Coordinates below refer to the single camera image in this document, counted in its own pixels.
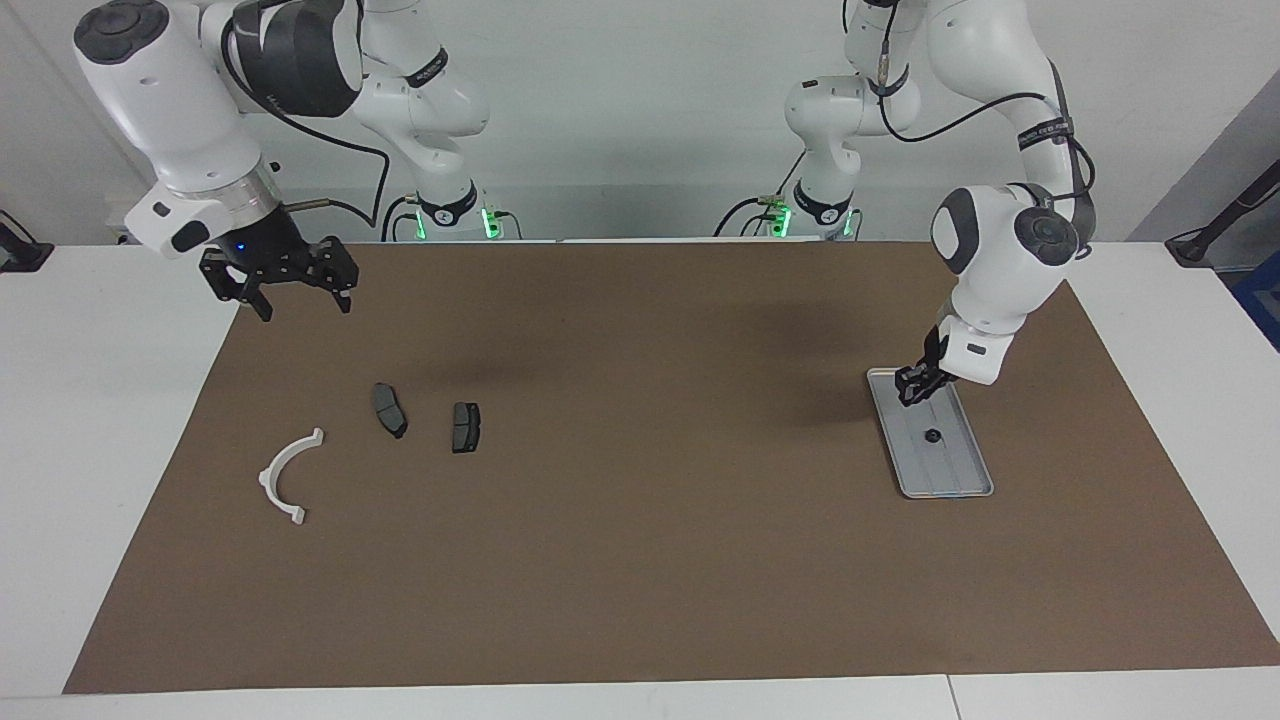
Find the black band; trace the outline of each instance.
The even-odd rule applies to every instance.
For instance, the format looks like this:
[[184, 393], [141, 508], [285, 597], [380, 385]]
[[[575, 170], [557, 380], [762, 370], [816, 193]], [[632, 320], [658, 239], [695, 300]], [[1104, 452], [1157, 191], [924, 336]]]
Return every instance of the black band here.
[[838, 202], [836, 205], [828, 205], [819, 200], [814, 200], [813, 197], [809, 197], [809, 195], [805, 193], [804, 191], [804, 178], [801, 178], [800, 182], [796, 183], [796, 190], [792, 195], [795, 195], [796, 205], [800, 206], [801, 210], [812, 215], [813, 219], [817, 220], [819, 225], [833, 225], [838, 223], [840, 218], [844, 218], [845, 211], [849, 210], [849, 204], [852, 202], [854, 200], [852, 197], [850, 197], [849, 200], [845, 200], [844, 202]]
[[1059, 137], [1071, 137], [1075, 135], [1075, 123], [1071, 118], [1057, 118], [1041, 123], [1032, 129], [1018, 136], [1018, 149], [1027, 150], [1028, 147], [1044, 142], [1046, 140], [1053, 140]]
[[902, 70], [902, 77], [897, 78], [897, 82], [895, 82], [888, 87], [881, 87], [872, 78], [867, 78], [867, 85], [870, 86], [872, 92], [874, 95], [879, 97], [892, 97], [893, 95], [897, 95], [899, 90], [902, 90], [902, 87], [906, 85], [908, 78], [910, 77], [911, 77], [911, 65], [908, 65], [906, 69]]
[[[1057, 106], [1062, 110], [1062, 114], [1068, 118], [1071, 117], [1071, 110], [1066, 106], [1066, 88], [1062, 87], [1062, 76], [1057, 72], [1057, 65], [1050, 61], [1050, 68], [1053, 70], [1053, 82], [1057, 85]], [[1083, 188], [1084, 187], [1084, 170], [1080, 168], [1079, 154], [1071, 152], [1071, 187]], [[1089, 241], [1093, 240], [1093, 233], [1098, 229], [1098, 211], [1093, 206], [1093, 196], [1085, 195], [1084, 197], [1078, 197], [1075, 200], [1075, 211], [1071, 214], [1071, 224], [1075, 225], [1075, 233], [1080, 236], [1080, 245], [1084, 247], [1089, 246]]]
[[462, 222], [462, 217], [471, 211], [476, 206], [476, 201], [480, 199], [480, 191], [476, 190], [475, 181], [471, 182], [471, 190], [467, 191], [462, 200], [449, 202], [448, 205], [433, 205], [422, 196], [417, 196], [417, 204], [422, 210], [431, 217], [431, 222], [442, 228], [452, 228]]
[[1044, 187], [1043, 184], [1036, 184], [1030, 182], [1011, 182], [1009, 184], [1011, 184], [1012, 187], [1020, 187], [1027, 192], [1029, 192], [1032, 200], [1034, 200], [1037, 205], [1044, 205], [1050, 201], [1051, 197], [1053, 197], [1053, 193], [1050, 192], [1048, 188]]
[[435, 79], [436, 76], [444, 72], [444, 68], [448, 64], [449, 53], [442, 46], [440, 51], [435, 54], [435, 58], [433, 58], [430, 63], [422, 65], [421, 70], [411, 76], [406, 76], [404, 79], [408, 81], [410, 87], [416, 90]]
[[360, 95], [347, 85], [334, 46], [346, 0], [285, 3], [264, 28], [262, 13], [275, 5], [248, 0], [232, 14], [246, 85], [285, 115], [342, 115]]

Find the white wall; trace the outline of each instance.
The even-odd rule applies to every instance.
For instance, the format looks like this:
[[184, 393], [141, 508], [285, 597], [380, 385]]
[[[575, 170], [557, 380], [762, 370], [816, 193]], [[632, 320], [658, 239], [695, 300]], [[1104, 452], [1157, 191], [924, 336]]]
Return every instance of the white wall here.
[[[87, 96], [68, 44], [96, 0], [4, 1]], [[1102, 165], [1102, 240], [1128, 237], [1280, 67], [1275, 0], [1226, 9], [1201, 0], [1028, 4], [1068, 82], [1080, 137]], [[847, 69], [837, 0], [439, 0], [431, 8], [453, 61], [493, 99], [489, 129], [463, 141], [476, 177], [531, 236], [710, 232], [732, 201], [772, 191], [799, 151], [782, 118], [790, 86]], [[928, 129], [972, 104], [942, 90], [923, 45], [916, 51], [928, 94], [919, 127]], [[270, 118], [248, 122], [284, 164], [279, 179], [291, 199], [346, 187], [342, 197], [367, 202], [376, 163]], [[372, 141], [347, 120], [315, 124]], [[6, 124], [3, 132], [15, 131]], [[27, 120], [18, 132], [46, 131]], [[923, 237], [950, 188], [1020, 177], [1012, 133], [998, 115], [923, 147], [892, 140], [861, 147], [868, 237]], [[67, 173], [64, 160], [50, 163], [51, 174]], [[393, 192], [408, 188], [402, 169], [394, 177]], [[8, 169], [0, 178], [12, 182]], [[337, 218], [321, 210], [302, 224], [312, 233], [371, 234], [343, 231]]]
[[44, 241], [113, 242], [108, 199], [150, 184], [0, 0], [0, 208]]
[[[1280, 160], [1280, 73], [1138, 225], [1132, 241], [1160, 241], [1207, 225]], [[1213, 243], [1215, 268], [1253, 268], [1280, 251], [1280, 200], [1268, 202]]]

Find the green indicator light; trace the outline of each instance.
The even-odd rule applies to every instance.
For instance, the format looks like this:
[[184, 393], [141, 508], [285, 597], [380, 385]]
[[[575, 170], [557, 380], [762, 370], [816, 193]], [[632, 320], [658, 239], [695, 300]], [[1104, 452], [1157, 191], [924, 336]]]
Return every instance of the green indicator light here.
[[480, 217], [484, 218], [484, 232], [489, 236], [489, 240], [502, 237], [502, 222], [494, 218], [488, 208], [480, 209]]
[[791, 232], [791, 208], [780, 205], [781, 215], [773, 219], [773, 237], [786, 237]]

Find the blue object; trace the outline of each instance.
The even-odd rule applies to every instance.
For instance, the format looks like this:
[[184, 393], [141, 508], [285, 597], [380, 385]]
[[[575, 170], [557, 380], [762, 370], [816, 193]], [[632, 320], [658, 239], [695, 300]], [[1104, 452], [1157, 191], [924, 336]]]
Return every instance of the blue object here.
[[1231, 295], [1280, 351], [1280, 252], [1240, 281]]

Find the black cable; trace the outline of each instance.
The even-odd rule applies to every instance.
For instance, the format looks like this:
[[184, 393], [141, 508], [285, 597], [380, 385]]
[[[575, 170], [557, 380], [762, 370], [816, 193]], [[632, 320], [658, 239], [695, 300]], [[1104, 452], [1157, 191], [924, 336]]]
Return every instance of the black cable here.
[[[1242, 208], [1244, 208], [1244, 215], [1240, 215], [1240, 218], [1244, 218], [1249, 213], [1253, 213], [1254, 210], [1257, 210], [1257, 209], [1262, 208], [1263, 205], [1266, 205], [1267, 202], [1270, 202], [1271, 199], [1275, 197], [1276, 195], [1280, 195], [1280, 186], [1276, 186], [1270, 193], [1267, 193], [1266, 197], [1263, 197], [1262, 200], [1258, 200], [1253, 205], [1244, 205], [1243, 202], [1239, 202], [1238, 200], [1234, 201], [1234, 202], [1236, 202]], [[1208, 225], [1198, 227], [1198, 228], [1196, 228], [1193, 231], [1187, 231], [1184, 233], [1175, 234], [1174, 237], [1166, 240], [1165, 242], [1174, 242], [1175, 240], [1181, 240], [1184, 237], [1190, 237], [1193, 234], [1199, 234], [1199, 233], [1202, 233], [1202, 232], [1204, 232], [1207, 229], [1208, 229]]]
[[760, 234], [760, 225], [763, 225], [763, 224], [764, 224], [764, 220], [768, 220], [768, 219], [769, 219], [769, 217], [768, 217], [768, 215], [756, 215], [756, 217], [751, 218], [750, 220], [748, 220], [748, 222], [742, 223], [742, 229], [741, 229], [741, 231], [739, 231], [739, 233], [737, 233], [737, 234], [739, 234], [739, 237], [748, 237], [748, 234], [746, 234], [746, 225], [749, 225], [749, 224], [751, 224], [751, 223], [754, 223], [754, 222], [756, 222], [756, 220], [760, 220], [760, 224], [759, 224], [759, 225], [755, 225], [755, 232], [754, 232], [754, 233], [751, 233], [751, 236], [754, 237], [754, 236], [756, 236], [756, 234]]
[[[893, 9], [888, 14], [888, 22], [884, 23], [884, 41], [881, 45], [881, 53], [883, 53], [884, 55], [888, 55], [890, 42], [892, 40], [892, 33], [893, 33], [893, 22], [896, 19], [897, 19], [897, 4], [893, 5]], [[955, 128], [957, 128], [957, 127], [968, 123], [969, 120], [977, 118], [978, 115], [986, 113], [987, 110], [992, 110], [995, 108], [998, 108], [998, 106], [1004, 105], [1005, 102], [1012, 102], [1014, 100], [1041, 100], [1043, 102], [1048, 102], [1048, 97], [1044, 97], [1043, 95], [1041, 95], [1038, 92], [1015, 92], [1012, 95], [1006, 95], [1006, 96], [1001, 97], [1000, 100], [992, 100], [991, 102], [987, 102], [982, 108], [978, 108], [977, 110], [969, 113], [968, 115], [960, 118], [959, 120], [956, 120], [954, 123], [950, 123], [946, 127], [943, 127], [941, 129], [937, 129], [937, 131], [933, 131], [933, 132], [931, 132], [928, 135], [922, 135], [919, 137], [906, 137], [906, 136], [901, 135], [900, 132], [897, 132], [897, 128], [895, 128], [893, 124], [888, 122], [888, 110], [884, 108], [884, 97], [879, 99], [879, 106], [881, 106], [881, 119], [884, 120], [884, 127], [888, 128], [890, 135], [892, 135], [895, 138], [897, 138], [897, 140], [900, 140], [902, 142], [924, 142], [924, 141], [928, 141], [928, 140], [933, 140], [934, 137], [938, 137], [940, 135], [951, 132]]]
[[1012, 95], [1006, 95], [1006, 96], [1001, 97], [1000, 100], [992, 100], [991, 102], [987, 102], [982, 108], [978, 108], [977, 110], [974, 110], [974, 111], [969, 113], [968, 115], [965, 115], [965, 117], [955, 120], [954, 123], [950, 123], [950, 124], [947, 124], [947, 126], [945, 126], [945, 127], [942, 127], [940, 129], [936, 129], [936, 131], [933, 131], [933, 132], [931, 132], [928, 135], [922, 135], [919, 137], [908, 137], [908, 136], [900, 133], [897, 131], [897, 128], [895, 128], [892, 126], [892, 123], [888, 122], [888, 110], [884, 109], [884, 99], [883, 97], [881, 97], [879, 106], [881, 106], [881, 119], [884, 120], [884, 127], [888, 128], [888, 133], [890, 135], [892, 135], [895, 138], [897, 138], [897, 140], [900, 140], [902, 142], [925, 142], [928, 140], [933, 140], [934, 137], [938, 137], [940, 135], [945, 135], [945, 133], [948, 133], [948, 132], [956, 129], [957, 127], [968, 123], [969, 120], [977, 118], [978, 115], [986, 113], [987, 110], [993, 110], [993, 109], [1004, 105], [1005, 102], [1012, 102], [1014, 100], [1042, 100], [1042, 101], [1047, 101], [1048, 99], [1044, 97], [1043, 95], [1038, 94], [1038, 92], [1015, 92]]
[[724, 219], [721, 220], [721, 224], [716, 225], [716, 234], [713, 234], [712, 237], [719, 237], [719, 233], [724, 232], [724, 225], [727, 225], [728, 222], [733, 219], [733, 215], [741, 213], [744, 209], [750, 208], [751, 205], [758, 205], [759, 202], [760, 202], [759, 197], [748, 197], [746, 200], [735, 205], [728, 213], [724, 214]]
[[1055, 195], [1050, 197], [1050, 202], [1059, 202], [1061, 200], [1076, 200], [1087, 196], [1093, 191], [1093, 186], [1098, 182], [1098, 165], [1093, 161], [1093, 156], [1089, 151], [1080, 145], [1079, 140], [1075, 140], [1074, 135], [1066, 137], [1066, 143], [1075, 150], [1075, 152], [1084, 159], [1084, 164], [1089, 168], [1089, 182], [1084, 183], [1084, 187], [1076, 190], [1075, 192], [1068, 192], [1066, 195]]
[[[893, 9], [888, 14], [888, 22], [884, 24], [884, 42], [881, 45], [881, 51], [884, 55], [888, 55], [890, 51], [890, 41], [892, 38], [892, 32], [893, 32], [893, 20], [896, 19], [897, 19], [897, 4], [893, 5]], [[955, 128], [968, 123], [969, 120], [977, 118], [978, 115], [986, 113], [987, 110], [993, 110], [1006, 102], [1012, 102], [1015, 100], [1039, 100], [1041, 102], [1044, 102], [1051, 108], [1055, 108], [1055, 111], [1060, 113], [1060, 110], [1056, 109], [1056, 106], [1050, 101], [1050, 99], [1041, 95], [1039, 92], [1014, 92], [998, 100], [992, 100], [991, 102], [987, 102], [986, 105], [978, 108], [977, 110], [973, 110], [972, 113], [961, 117], [960, 119], [948, 123], [931, 133], [922, 135], [918, 137], [908, 137], [900, 133], [897, 128], [895, 128], [893, 124], [888, 120], [888, 109], [884, 105], [884, 100], [886, 100], [884, 97], [879, 99], [881, 120], [884, 122], [884, 127], [888, 129], [888, 133], [901, 142], [925, 142], [933, 140], [941, 135], [951, 132]], [[1079, 154], [1080, 158], [1084, 160], [1085, 165], [1088, 165], [1089, 182], [1087, 182], [1083, 188], [1075, 192], [1069, 192], [1066, 195], [1055, 195], [1050, 197], [1048, 200], [1051, 202], [1057, 202], [1062, 200], [1076, 200], [1084, 197], [1093, 190], [1094, 184], [1097, 184], [1098, 181], [1098, 167], [1093, 161], [1093, 156], [1089, 155], [1089, 151], [1084, 149], [1084, 145], [1082, 145], [1080, 141], [1078, 141], [1074, 135], [1068, 136], [1066, 141], [1070, 149], [1074, 150], [1076, 154]]]
[[525, 229], [520, 227], [520, 218], [517, 218], [515, 213], [506, 213], [504, 217], [516, 220], [516, 237], [525, 240]]
[[232, 20], [227, 20], [227, 24], [223, 26], [223, 38], [221, 38], [223, 64], [227, 65], [227, 74], [232, 76], [232, 81], [234, 81], [236, 86], [241, 88], [241, 92], [243, 92], [246, 96], [248, 96], [248, 99], [252, 100], [259, 108], [261, 108], [264, 111], [266, 111], [273, 118], [275, 118], [275, 119], [280, 120], [282, 123], [289, 126], [291, 128], [293, 128], [293, 129], [296, 129], [298, 132], [302, 132], [305, 135], [308, 135], [308, 136], [311, 136], [311, 137], [314, 137], [316, 140], [323, 140], [323, 141], [329, 142], [332, 145], [337, 145], [338, 147], [344, 147], [347, 150], [355, 150], [356, 152], [365, 152], [367, 155], [375, 155], [378, 158], [381, 158], [381, 160], [383, 160], [383, 174], [381, 174], [381, 177], [378, 181], [378, 191], [374, 193], [374, 209], [372, 209], [371, 213], [365, 214], [362, 210], [360, 210], [360, 209], [357, 209], [357, 208], [355, 208], [352, 205], [348, 205], [346, 202], [333, 201], [333, 206], [334, 208], [340, 208], [343, 210], [353, 213], [357, 218], [360, 218], [361, 220], [364, 220], [365, 224], [367, 224], [370, 228], [375, 228], [376, 229], [378, 228], [378, 210], [383, 205], [383, 191], [387, 190], [387, 177], [392, 172], [392, 158], [390, 158], [390, 155], [388, 155], [387, 152], [383, 152], [381, 150], [378, 150], [375, 147], [365, 147], [364, 145], [356, 145], [355, 142], [347, 142], [346, 140], [339, 140], [337, 137], [325, 135], [325, 133], [323, 133], [320, 131], [311, 129], [307, 126], [305, 126], [302, 123], [298, 123], [298, 122], [294, 122], [292, 118], [285, 117], [283, 113], [280, 113], [275, 108], [271, 108], [270, 104], [268, 104], [261, 97], [259, 97], [257, 94], [253, 92], [252, 88], [250, 88], [248, 83], [246, 83], [239, 77], [239, 74], [236, 72], [236, 65], [232, 64], [232, 51], [230, 51], [230, 44], [229, 44], [230, 37], [232, 37]]
[[392, 242], [399, 242], [399, 238], [396, 237], [396, 231], [399, 228], [401, 220], [417, 222], [417, 214], [404, 213], [403, 215], [396, 218], [396, 223], [392, 225]]
[[408, 201], [408, 197], [401, 196], [387, 208], [387, 215], [383, 217], [383, 234], [378, 238], [378, 242], [387, 242], [387, 233], [390, 232], [389, 225], [392, 224], [392, 214], [396, 213], [397, 208]]
[[[791, 178], [795, 177], [796, 170], [800, 169], [800, 163], [804, 163], [804, 156], [805, 156], [805, 152], [808, 152], [808, 151], [809, 151], [808, 149], [800, 151], [800, 155], [796, 158], [795, 164], [791, 165], [791, 170], [787, 173], [787, 177], [782, 178], [782, 183], [778, 184], [778, 190], [773, 195], [782, 195], [782, 191], [787, 188], [787, 183], [791, 182]], [[753, 236], [760, 234], [760, 228], [763, 225], [764, 225], [763, 222], [760, 222], [759, 224], [756, 224], [755, 225], [755, 232], [753, 233]]]
[[854, 208], [852, 211], [858, 213], [858, 229], [854, 231], [854, 240], [850, 242], [858, 242], [858, 240], [863, 236], [863, 220], [867, 219], [867, 215], [863, 214], [863, 211], [859, 210], [858, 208]]
[[27, 240], [29, 240], [32, 242], [32, 245], [38, 243], [38, 241], [36, 240], [36, 236], [31, 234], [31, 231], [28, 231], [26, 228], [26, 225], [23, 225], [22, 223], [19, 223], [18, 218], [14, 218], [13, 215], [10, 215], [9, 213], [6, 213], [4, 210], [0, 210], [0, 215], [3, 215], [4, 219], [9, 220], [9, 223], [13, 224], [13, 227], [20, 229], [22, 234], [27, 236]]

